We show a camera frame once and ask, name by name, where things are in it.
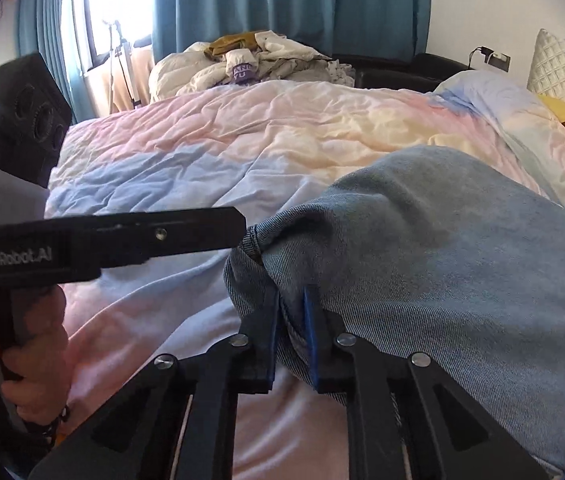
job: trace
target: silver screw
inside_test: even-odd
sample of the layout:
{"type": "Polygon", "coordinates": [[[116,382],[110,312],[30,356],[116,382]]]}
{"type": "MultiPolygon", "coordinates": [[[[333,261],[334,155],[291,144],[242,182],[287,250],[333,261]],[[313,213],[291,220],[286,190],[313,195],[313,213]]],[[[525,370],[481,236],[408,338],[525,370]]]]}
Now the silver screw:
{"type": "Polygon", "coordinates": [[[426,368],[431,364],[431,358],[423,352],[418,352],[411,356],[411,362],[416,366],[426,368]]]}
{"type": "Polygon", "coordinates": [[[169,354],[162,354],[154,359],[154,365],[158,370],[166,370],[167,368],[171,368],[175,362],[176,359],[174,358],[174,356],[169,354]]]}
{"type": "Polygon", "coordinates": [[[337,338],[335,338],[336,343],[340,346],[353,346],[356,344],[356,336],[346,332],[342,332],[337,338]]]}
{"type": "Polygon", "coordinates": [[[231,346],[241,347],[249,344],[249,338],[245,334],[235,334],[229,340],[231,346]]]}

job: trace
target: wall socket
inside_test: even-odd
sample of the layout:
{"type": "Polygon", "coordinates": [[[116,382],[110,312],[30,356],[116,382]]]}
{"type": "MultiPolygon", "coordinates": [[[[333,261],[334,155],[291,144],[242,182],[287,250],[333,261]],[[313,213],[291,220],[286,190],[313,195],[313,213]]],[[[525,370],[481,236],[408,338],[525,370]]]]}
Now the wall socket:
{"type": "Polygon", "coordinates": [[[506,56],[505,54],[501,54],[500,52],[494,52],[486,57],[486,63],[488,65],[499,68],[500,70],[508,72],[509,66],[511,65],[511,56],[506,56]]]}

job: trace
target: curtain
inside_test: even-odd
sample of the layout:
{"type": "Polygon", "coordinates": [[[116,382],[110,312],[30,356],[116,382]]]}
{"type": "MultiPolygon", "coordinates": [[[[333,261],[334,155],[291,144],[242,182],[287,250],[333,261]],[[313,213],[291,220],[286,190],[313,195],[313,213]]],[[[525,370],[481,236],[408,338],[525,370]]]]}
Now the curtain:
{"type": "Polygon", "coordinates": [[[156,0],[154,57],[272,29],[328,55],[409,61],[426,48],[430,10],[431,0],[156,0]]]}
{"type": "Polygon", "coordinates": [[[19,0],[16,27],[19,56],[40,52],[73,110],[72,122],[93,119],[80,67],[73,0],[19,0]]]}

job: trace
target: bed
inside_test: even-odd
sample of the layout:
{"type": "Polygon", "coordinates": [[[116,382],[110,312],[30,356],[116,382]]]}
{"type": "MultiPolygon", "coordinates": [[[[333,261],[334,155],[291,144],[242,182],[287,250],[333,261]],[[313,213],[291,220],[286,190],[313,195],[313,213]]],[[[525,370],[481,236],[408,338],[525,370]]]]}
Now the bed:
{"type": "MultiPolygon", "coordinates": [[[[222,86],[72,127],[47,216],[235,206],[247,224],[419,144],[468,153],[565,208],[565,128],[530,92],[463,72],[431,94],[272,80],[222,86]]],[[[64,287],[71,432],[153,356],[185,358],[235,333],[228,251],[155,258],[64,287]]],[[[278,365],[241,396],[234,477],[345,479],[344,408],[278,365]]]]}

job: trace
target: brown garment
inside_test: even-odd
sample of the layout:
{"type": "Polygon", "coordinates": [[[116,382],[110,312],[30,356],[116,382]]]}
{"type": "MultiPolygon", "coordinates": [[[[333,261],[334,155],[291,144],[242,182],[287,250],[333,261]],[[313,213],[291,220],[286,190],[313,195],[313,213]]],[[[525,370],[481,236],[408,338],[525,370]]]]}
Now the brown garment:
{"type": "Polygon", "coordinates": [[[256,50],[258,48],[256,33],[242,32],[240,34],[229,34],[228,36],[223,36],[213,43],[210,43],[204,52],[211,57],[220,57],[229,52],[229,50],[234,50],[236,48],[256,50]]]}

